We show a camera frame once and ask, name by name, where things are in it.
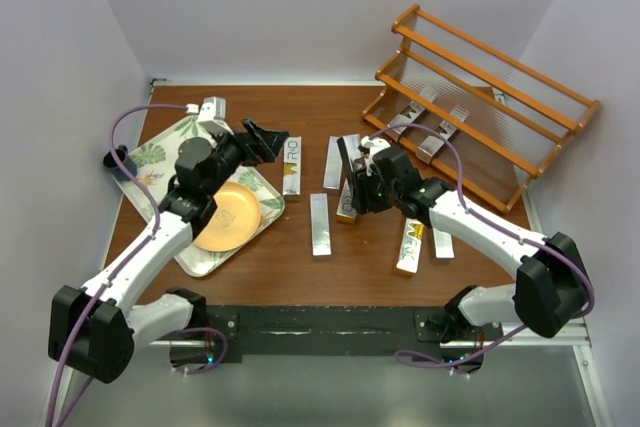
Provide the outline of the silver angled R&O box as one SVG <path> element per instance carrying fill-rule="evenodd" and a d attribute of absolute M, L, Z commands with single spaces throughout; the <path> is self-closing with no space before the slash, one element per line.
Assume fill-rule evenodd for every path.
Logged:
<path fill-rule="evenodd" d="M 421 104 L 410 101 L 387 124 L 389 129 L 386 134 L 394 141 L 398 141 L 406 130 L 406 124 L 414 123 L 425 112 L 426 109 Z"/>

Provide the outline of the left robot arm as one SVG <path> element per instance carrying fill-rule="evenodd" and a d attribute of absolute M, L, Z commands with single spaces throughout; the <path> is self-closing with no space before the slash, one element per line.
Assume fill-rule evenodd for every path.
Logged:
<path fill-rule="evenodd" d="M 167 194 L 139 237 L 82 287 L 53 297 L 48 355 L 105 384 L 118 378 L 135 353 L 179 333 L 200 337 L 207 327 L 202 296 L 172 289 L 159 300 L 137 300 L 167 262 L 188 247 L 217 210 L 215 194 L 239 167 L 273 163 L 289 136 L 250 119 L 241 132 L 213 132 L 182 142 Z"/>

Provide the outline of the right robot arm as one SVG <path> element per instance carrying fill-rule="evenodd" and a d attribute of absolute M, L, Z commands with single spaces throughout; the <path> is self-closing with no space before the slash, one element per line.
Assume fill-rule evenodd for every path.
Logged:
<path fill-rule="evenodd" d="M 448 233 L 497 263 L 512 283 L 469 286 L 444 307 L 446 339 L 469 339 L 481 326 L 519 322 L 554 337 L 584 315 L 593 288 L 573 239 L 520 228 L 480 207 L 452 185 L 424 178 L 399 145 L 365 137 L 351 149 L 338 139 L 342 172 L 359 214 L 398 209 L 406 218 Z"/>

